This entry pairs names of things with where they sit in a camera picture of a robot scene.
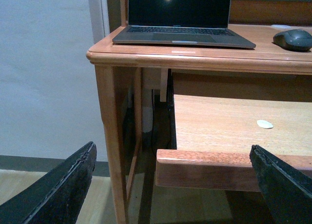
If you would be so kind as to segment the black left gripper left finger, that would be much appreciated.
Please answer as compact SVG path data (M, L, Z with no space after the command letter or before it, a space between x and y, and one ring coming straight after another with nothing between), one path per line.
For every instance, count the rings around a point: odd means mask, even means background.
M2 224L76 223L95 168L97 148L87 143L0 206Z

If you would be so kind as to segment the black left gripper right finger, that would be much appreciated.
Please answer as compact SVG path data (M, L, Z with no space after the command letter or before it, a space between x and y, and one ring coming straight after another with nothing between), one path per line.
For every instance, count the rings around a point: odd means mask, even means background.
M310 224L312 179L259 145L252 146L250 161L275 222Z

